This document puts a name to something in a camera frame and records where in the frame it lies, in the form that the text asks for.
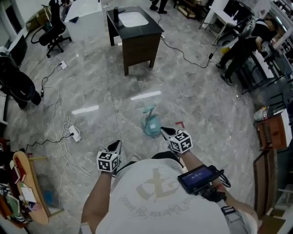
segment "office chair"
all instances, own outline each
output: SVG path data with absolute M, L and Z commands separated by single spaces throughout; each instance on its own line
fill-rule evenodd
M 48 45 L 48 53 L 47 57 L 50 58 L 50 53 L 54 49 L 55 46 L 57 46 L 60 51 L 63 53 L 64 50 L 60 47 L 59 43 L 65 40 L 71 40 L 71 37 L 63 38 L 62 33 L 64 33 L 66 26 L 63 24 L 63 22 L 60 19 L 60 6 L 58 3 L 58 0 L 50 0 L 49 3 L 51 7 L 51 25 L 52 27 L 47 30 L 40 38 L 39 42 L 42 46 Z

